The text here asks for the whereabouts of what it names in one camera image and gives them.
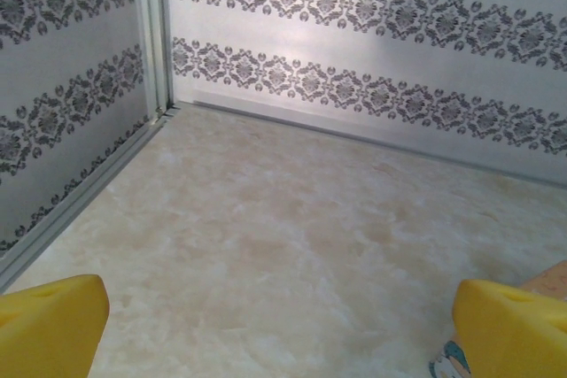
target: damask wallpaper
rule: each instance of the damask wallpaper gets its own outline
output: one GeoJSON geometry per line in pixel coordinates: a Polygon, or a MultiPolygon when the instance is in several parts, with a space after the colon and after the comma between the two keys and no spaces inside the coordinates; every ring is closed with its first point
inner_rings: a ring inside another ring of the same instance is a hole
{"type": "Polygon", "coordinates": [[[567,4],[520,1],[169,0],[175,94],[567,184],[567,4]]]}
{"type": "Polygon", "coordinates": [[[0,0],[0,258],[148,120],[136,0],[0,0]]]}

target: beige floor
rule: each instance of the beige floor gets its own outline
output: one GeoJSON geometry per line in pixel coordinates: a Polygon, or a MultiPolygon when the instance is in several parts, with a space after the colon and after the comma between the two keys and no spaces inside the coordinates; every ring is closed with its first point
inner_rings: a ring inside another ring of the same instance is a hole
{"type": "Polygon", "coordinates": [[[426,377],[459,280],[567,258],[567,191],[187,108],[11,290],[102,275],[91,377],[426,377]]]}

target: baseboard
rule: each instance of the baseboard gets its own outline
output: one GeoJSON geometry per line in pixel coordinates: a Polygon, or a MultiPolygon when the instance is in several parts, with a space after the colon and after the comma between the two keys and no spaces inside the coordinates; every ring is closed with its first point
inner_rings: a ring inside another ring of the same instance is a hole
{"type": "MultiPolygon", "coordinates": [[[[309,112],[296,111],[280,106],[261,104],[243,98],[209,93],[202,90],[191,91],[190,96],[183,99],[181,102],[183,101],[187,104],[200,105],[261,120],[301,127],[328,135],[336,135],[364,143],[372,143],[387,149],[405,151],[423,158],[440,160],[449,164],[456,164],[495,174],[503,174],[516,179],[536,182],[555,188],[567,189],[567,183],[561,181],[561,179],[565,179],[565,176],[563,173],[563,165],[558,164],[559,162],[553,164],[553,168],[556,168],[554,173],[545,173],[542,175],[523,173],[520,170],[520,167],[523,165],[515,164],[513,161],[510,162],[506,150],[496,150],[495,148],[498,145],[495,143],[492,143],[495,146],[491,146],[491,143],[488,143],[487,146],[490,151],[486,151],[485,146],[480,146],[479,143],[481,141],[473,141],[474,143],[478,143],[478,153],[475,156],[471,156],[468,149],[469,147],[460,148],[459,150],[454,146],[451,135],[444,135],[443,132],[439,132],[439,146],[436,147],[429,144],[428,150],[423,150],[420,147],[422,141],[414,140],[413,138],[416,134],[413,132],[400,138],[399,133],[389,132],[388,129],[382,128],[380,130],[380,138],[377,138],[377,130],[374,127],[346,122],[332,117],[324,117],[309,112]],[[481,159],[484,160],[487,156],[483,155],[485,153],[483,150],[485,150],[487,154],[490,154],[491,162],[481,162],[481,159]]],[[[540,158],[530,158],[530,160],[534,162],[531,168],[536,169],[540,158]]]]}

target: yellow object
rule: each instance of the yellow object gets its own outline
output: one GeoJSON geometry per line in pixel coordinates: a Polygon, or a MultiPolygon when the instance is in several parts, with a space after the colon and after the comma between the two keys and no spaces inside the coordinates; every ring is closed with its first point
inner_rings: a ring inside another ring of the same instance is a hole
{"type": "Polygon", "coordinates": [[[474,378],[567,378],[567,303],[463,281],[453,319],[474,378]]]}
{"type": "Polygon", "coordinates": [[[82,275],[0,297],[2,378],[84,378],[108,319],[105,285],[82,275]]]}

